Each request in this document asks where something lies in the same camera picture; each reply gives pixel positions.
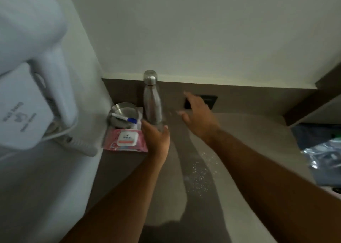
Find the clear plastic bag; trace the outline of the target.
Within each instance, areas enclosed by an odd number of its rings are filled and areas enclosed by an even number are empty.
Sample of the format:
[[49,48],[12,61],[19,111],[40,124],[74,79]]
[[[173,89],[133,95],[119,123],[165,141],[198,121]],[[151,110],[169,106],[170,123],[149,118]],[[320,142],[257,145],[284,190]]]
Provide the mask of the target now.
[[341,168],[341,137],[306,148],[301,153],[307,158],[311,168],[317,170]]

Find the person's right hand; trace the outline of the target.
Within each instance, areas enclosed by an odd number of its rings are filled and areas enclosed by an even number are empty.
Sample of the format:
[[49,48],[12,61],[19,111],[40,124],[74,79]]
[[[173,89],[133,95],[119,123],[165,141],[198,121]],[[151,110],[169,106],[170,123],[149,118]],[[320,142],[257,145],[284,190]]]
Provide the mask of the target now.
[[185,122],[186,126],[203,142],[209,143],[215,133],[220,130],[216,117],[201,97],[187,91],[184,92],[184,95],[190,102],[192,109],[192,112],[188,113],[191,122]]

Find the white pen with blue cap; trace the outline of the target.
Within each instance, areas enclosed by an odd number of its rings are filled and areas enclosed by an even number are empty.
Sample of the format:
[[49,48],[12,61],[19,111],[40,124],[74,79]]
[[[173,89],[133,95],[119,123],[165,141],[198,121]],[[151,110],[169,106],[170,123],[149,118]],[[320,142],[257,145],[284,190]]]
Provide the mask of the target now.
[[116,113],[111,113],[111,116],[117,118],[117,119],[120,119],[120,120],[124,120],[124,121],[127,121],[129,123],[132,123],[132,124],[137,124],[138,123],[138,120],[135,119],[135,118],[132,118],[132,117],[126,117],[126,116],[123,116],[123,115],[120,115],[120,114],[116,114]]

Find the white wall hair dryer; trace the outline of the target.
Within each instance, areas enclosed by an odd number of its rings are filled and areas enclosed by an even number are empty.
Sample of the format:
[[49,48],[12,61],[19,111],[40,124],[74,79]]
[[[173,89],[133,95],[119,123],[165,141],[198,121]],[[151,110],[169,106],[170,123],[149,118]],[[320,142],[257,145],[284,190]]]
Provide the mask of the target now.
[[66,127],[78,109],[61,42],[66,19],[56,0],[0,0],[0,75],[28,63],[45,81]]

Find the round stainless steel container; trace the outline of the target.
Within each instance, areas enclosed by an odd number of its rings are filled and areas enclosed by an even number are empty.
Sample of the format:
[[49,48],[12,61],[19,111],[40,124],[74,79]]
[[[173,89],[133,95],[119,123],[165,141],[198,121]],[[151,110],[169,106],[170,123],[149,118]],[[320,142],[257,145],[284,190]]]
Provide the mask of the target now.
[[120,118],[114,117],[112,114],[118,114],[120,116],[125,116],[128,118],[139,118],[139,112],[136,108],[136,106],[132,103],[128,102],[122,102],[114,105],[108,115],[108,123],[111,127],[117,128],[117,129],[136,129],[137,124],[133,124],[131,122],[128,122],[126,120],[122,120]]

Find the black wall socket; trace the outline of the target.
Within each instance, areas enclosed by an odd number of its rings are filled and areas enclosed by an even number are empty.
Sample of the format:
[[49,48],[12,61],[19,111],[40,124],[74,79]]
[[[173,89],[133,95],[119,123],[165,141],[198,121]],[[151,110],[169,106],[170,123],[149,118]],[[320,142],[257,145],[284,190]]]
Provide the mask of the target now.
[[[199,96],[203,99],[204,103],[208,106],[208,108],[210,110],[213,109],[217,99],[218,99],[218,96],[216,95],[204,95],[204,94],[196,94],[196,96]],[[191,109],[191,104],[190,102],[188,101],[188,99],[185,99],[185,103],[184,103],[184,109],[186,110],[189,110]]]

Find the stainless steel water bottle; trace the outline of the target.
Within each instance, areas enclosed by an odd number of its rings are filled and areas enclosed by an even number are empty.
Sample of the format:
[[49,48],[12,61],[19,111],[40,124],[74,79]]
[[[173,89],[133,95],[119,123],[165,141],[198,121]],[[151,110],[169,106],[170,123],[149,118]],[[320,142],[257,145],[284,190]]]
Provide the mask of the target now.
[[160,132],[164,130],[163,109],[158,87],[158,76],[154,70],[143,74],[143,103],[145,119]]

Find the person's left forearm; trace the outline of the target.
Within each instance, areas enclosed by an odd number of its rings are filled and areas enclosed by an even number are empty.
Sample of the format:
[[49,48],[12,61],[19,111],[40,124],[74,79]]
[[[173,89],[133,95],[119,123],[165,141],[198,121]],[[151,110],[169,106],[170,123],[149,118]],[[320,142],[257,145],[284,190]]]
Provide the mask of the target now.
[[138,243],[166,154],[148,154],[60,243]]

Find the person's right forearm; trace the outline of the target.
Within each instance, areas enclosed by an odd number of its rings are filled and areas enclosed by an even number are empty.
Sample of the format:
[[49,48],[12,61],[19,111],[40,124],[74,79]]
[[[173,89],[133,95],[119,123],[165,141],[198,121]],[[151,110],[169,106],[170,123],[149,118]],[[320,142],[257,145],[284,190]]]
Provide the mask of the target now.
[[221,129],[203,141],[278,243],[341,243],[341,200]]

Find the pink wet wipes pack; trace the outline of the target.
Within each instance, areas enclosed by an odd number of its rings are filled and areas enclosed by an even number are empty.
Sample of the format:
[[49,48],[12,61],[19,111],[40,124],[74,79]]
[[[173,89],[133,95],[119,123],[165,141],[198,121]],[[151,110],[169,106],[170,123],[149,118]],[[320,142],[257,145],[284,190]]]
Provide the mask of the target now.
[[103,149],[110,151],[135,151],[147,153],[147,145],[141,130],[109,127]]

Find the white hair dryer wall holder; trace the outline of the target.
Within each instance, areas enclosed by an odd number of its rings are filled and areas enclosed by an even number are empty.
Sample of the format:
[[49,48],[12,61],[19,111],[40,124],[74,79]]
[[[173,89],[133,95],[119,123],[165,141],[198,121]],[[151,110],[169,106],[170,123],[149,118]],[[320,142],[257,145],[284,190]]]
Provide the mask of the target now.
[[22,151],[35,147],[53,118],[27,63],[0,76],[1,149]]

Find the brown wooden ledge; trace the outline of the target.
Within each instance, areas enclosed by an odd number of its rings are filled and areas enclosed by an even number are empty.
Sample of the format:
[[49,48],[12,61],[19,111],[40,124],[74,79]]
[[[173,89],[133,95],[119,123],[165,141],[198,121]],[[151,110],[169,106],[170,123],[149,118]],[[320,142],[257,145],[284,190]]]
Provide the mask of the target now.
[[287,126],[300,123],[305,117],[341,95],[341,61],[320,78],[315,86],[316,91],[283,115]]

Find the person's left hand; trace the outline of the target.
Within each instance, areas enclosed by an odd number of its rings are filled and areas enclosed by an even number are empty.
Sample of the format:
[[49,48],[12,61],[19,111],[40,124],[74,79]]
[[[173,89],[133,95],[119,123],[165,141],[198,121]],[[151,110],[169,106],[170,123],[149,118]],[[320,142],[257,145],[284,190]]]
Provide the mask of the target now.
[[168,156],[170,140],[161,140],[160,132],[162,129],[158,130],[157,127],[144,119],[142,120],[141,130],[147,145],[148,154],[164,163]]

